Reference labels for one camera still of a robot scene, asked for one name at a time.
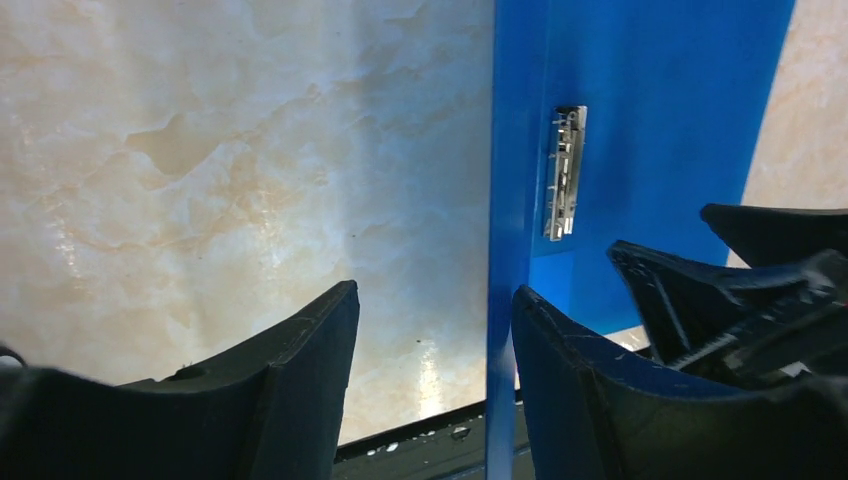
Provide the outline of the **blue plastic folder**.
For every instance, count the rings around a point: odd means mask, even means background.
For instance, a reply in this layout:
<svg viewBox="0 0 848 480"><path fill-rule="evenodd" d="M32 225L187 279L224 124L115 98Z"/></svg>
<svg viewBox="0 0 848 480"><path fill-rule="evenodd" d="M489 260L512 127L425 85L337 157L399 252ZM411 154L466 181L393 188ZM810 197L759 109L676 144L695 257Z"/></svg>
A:
<svg viewBox="0 0 848 480"><path fill-rule="evenodd" d="M627 239L708 263L695 218L747 181L790 1L499 1L494 12L486 473L512 470L511 299L529 285L590 327L636 325L606 258ZM573 233L543 235L550 122L588 107Z"/></svg>

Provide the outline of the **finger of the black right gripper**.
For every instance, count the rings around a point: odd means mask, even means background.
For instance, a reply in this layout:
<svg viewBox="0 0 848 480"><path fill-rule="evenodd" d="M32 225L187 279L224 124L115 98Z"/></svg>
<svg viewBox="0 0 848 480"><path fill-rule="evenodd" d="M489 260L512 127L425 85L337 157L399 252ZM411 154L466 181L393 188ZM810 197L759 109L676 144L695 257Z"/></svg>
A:
<svg viewBox="0 0 848 480"><path fill-rule="evenodd" d="M827 249L847 254L845 209L708 204L700 217L750 267L798 262Z"/></svg>
<svg viewBox="0 0 848 480"><path fill-rule="evenodd" d="M847 374L847 259L826 249L776 266L717 266L617 241L608 257L652 358L754 390Z"/></svg>

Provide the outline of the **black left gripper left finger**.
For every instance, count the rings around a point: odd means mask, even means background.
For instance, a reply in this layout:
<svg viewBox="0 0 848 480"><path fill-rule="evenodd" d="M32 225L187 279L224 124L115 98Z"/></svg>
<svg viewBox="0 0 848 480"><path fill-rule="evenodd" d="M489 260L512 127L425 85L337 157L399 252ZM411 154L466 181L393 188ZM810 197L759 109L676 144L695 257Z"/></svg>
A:
<svg viewBox="0 0 848 480"><path fill-rule="evenodd" d="M360 305L337 283L292 317L160 381L1 372L5 479L328 479Z"/></svg>

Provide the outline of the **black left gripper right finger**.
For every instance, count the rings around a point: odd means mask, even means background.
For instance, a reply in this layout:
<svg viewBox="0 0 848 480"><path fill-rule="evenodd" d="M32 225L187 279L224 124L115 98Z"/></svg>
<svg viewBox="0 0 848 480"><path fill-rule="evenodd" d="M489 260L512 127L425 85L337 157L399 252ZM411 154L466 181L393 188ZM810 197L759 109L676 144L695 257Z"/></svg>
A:
<svg viewBox="0 0 848 480"><path fill-rule="evenodd" d="M571 320L531 288L512 333L540 479L843 479L847 381L746 391L679 372Z"/></svg>

